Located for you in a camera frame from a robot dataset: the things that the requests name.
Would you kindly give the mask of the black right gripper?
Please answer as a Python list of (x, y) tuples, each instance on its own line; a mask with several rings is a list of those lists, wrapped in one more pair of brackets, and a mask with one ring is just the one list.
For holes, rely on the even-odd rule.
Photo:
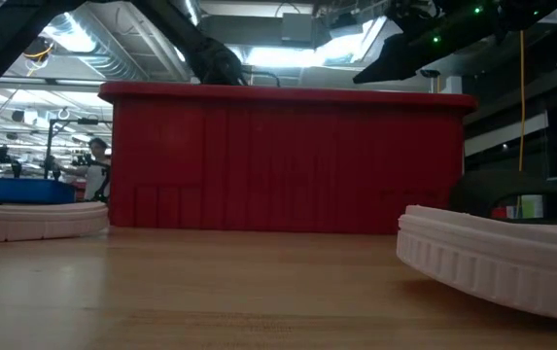
[(502, 40), (498, 1), (391, 1), (386, 17), (400, 29), (384, 41), (376, 60), (353, 78), (354, 84), (402, 81), (435, 59), (436, 46), (454, 52), (488, 36)]

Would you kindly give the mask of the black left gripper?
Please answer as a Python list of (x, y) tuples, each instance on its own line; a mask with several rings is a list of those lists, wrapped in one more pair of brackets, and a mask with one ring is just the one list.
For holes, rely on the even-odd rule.
[(224, 44), (212, 38), (204, 38), (190, 47), (188, 64), (204, 85), (247, 85), (240, 59)]

